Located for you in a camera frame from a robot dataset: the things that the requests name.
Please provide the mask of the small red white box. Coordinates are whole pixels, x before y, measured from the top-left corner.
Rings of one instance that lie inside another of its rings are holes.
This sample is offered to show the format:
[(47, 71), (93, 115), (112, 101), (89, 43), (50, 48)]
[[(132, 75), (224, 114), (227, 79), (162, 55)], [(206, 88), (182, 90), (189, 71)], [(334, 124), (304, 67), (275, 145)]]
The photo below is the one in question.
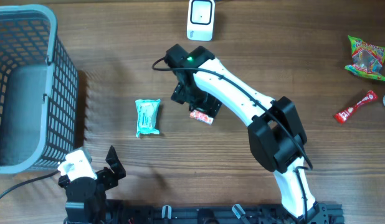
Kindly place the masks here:
[(212, 118), (209, 115), (204, 114), (203, 112), (200, 112), (198, 110), (194, 110), (194, 111), (190, 112), (189, 117), (196, 119), (200, 122), (209, 124), (209, 125), (211, 125), (214, 121), (214, 118)]

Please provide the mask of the teal white tissue pack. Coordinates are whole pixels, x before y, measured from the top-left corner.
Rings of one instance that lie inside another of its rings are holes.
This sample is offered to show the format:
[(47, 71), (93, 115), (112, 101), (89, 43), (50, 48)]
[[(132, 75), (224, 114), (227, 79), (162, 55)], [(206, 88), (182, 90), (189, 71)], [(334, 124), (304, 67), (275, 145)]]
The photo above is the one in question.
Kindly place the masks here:
[(136, 137), (142, 134), (159, 134), (156, 129), (157, 115), (161, 100), (136, 100), (137, 122), (136, 122)]

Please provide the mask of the red stick sachet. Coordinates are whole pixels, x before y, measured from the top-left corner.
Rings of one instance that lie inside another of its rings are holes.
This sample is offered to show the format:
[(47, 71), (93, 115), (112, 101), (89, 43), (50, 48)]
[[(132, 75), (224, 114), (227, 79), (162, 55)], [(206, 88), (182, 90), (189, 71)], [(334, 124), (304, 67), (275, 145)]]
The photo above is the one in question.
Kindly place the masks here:
[(378, 99), (378, 95), (375, 94), (373, 90), (369, 90), (365, 96), (359, 100), (356, 104), (353, 106), (347, 107), (345, 110), (340, 111), (339, 113), (336, 113), (333, 117), (337, 122), (340, 124), (344, 124), (357, 110), (370, 102), (376, 101)]

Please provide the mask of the Haribo gummy bag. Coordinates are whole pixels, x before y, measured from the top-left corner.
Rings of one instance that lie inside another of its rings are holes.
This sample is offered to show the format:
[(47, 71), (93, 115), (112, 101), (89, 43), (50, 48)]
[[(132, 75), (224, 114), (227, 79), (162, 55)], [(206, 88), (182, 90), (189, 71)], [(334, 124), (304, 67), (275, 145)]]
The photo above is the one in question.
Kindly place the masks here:
[(380, 74), (385, 61), (385, 47), (369, 44), (350, 35), (348, 39), (353, 63), (346, 65), (345, 70), (357, 77), (385, 82), (385, 76)]

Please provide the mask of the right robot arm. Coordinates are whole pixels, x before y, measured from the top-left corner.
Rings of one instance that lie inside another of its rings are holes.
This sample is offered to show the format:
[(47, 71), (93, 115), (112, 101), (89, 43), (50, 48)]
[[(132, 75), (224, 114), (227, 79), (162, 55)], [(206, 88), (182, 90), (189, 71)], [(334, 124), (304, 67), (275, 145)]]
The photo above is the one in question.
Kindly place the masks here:
[(295, 218), (306, 218), (316, 203), (305, 177), (313, 165), (304, 150), (307, 136), (292, 101), (254, 90), (203, 46), (188, 53), (176, 44), (166, 51), (164, 62), (178, 79), (171, 99), (211, 118), (221, 106), (228, 107), (246, 125), (255, 160), (274, 174), (284, 209)]

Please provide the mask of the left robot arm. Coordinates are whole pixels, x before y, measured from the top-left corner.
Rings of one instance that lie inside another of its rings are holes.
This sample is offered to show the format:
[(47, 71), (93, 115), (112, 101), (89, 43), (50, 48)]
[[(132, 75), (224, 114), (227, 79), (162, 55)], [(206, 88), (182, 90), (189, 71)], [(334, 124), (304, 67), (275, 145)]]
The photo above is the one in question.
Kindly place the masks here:
[(107, 199), (106, 191), (118, 186), (126, 176), (116, 150), (110, 146), (102, 170), (92, 169), (90, 154), (78, 148), (65, 156), (57, 168), (58, 185), (65, 189), (67, 201), (65, 223), (120, 223), (120, 202)]

